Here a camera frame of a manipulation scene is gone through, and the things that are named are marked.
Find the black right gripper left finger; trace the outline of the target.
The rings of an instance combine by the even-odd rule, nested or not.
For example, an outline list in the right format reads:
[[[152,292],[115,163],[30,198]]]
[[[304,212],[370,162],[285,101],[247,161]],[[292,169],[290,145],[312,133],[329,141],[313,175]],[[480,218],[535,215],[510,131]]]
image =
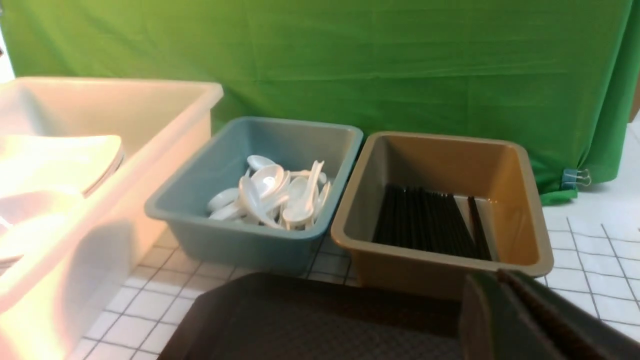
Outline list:
[[[518,296],[493,275],[467,276],[458,325],[465,360],[564,360]]]

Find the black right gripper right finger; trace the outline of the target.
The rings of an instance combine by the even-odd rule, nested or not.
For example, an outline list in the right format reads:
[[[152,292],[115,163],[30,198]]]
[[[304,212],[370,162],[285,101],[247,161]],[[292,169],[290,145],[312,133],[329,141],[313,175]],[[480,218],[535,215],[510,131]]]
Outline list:
[[[602,323],[525,273],[499,269],[497,279],[514,294],[536,328],[565,360],[639,358],[639,343],[633,338]]]

